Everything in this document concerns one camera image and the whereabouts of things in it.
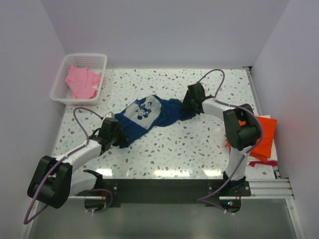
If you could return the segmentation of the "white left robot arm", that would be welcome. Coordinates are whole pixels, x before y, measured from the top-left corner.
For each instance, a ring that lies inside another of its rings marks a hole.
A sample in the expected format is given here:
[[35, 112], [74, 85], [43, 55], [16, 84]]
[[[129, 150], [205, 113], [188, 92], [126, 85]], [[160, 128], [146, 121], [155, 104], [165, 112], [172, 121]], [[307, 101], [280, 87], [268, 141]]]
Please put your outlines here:
[[27, 190], [31, 198], [60, 208], [68, 199], [83, 191], [99, 195], [103, 191], [102, 176], [92, 170], [85, 170], [83, 176], [73, 173], [90, 160], [108, 151], [111, 146], [126, 142], [127, 137], [114, 118], [104, 118], [102, 126], [93, 133], [89, 140], [74, 150], [57, 157], [44, 156], [40, 159]]

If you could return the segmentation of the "navy blue printed t-shirt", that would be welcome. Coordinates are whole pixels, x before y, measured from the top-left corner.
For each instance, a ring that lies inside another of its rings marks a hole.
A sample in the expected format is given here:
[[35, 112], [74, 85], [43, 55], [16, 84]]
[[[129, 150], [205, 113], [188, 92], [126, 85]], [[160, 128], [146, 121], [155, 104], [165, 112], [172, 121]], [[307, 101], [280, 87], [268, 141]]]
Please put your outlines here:
[[185, 121], [194, 116], [194, 112], [182, 109], [182, 101], [178, 99], [165, 100], [156, 95], [149, 95], [140, 100], [135, 100], [123, 111], [115, 114], [115, 119], [119, 121], [128, 138], [119, 147], [129, 147], [130, 144], [155, 126], [166, 127], [177, 120]]

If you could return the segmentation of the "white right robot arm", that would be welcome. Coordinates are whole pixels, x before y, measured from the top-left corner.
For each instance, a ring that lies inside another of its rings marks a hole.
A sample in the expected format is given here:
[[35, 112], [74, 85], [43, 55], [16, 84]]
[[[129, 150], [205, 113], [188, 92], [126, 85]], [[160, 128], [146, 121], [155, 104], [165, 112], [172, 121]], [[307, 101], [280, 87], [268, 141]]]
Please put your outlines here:
[[239, 184], [245, 182], [249, 155], [263, 137], [261, 123], [251, 106], [230, 105], [214, 96], [206, 96], [204, 87], [196, 83], [187, 87], [182, 109], [223, 120], [230, 153], [228, 165], [223, 172], [222, 190], [226, 195], [234, 195], [240, 189]]

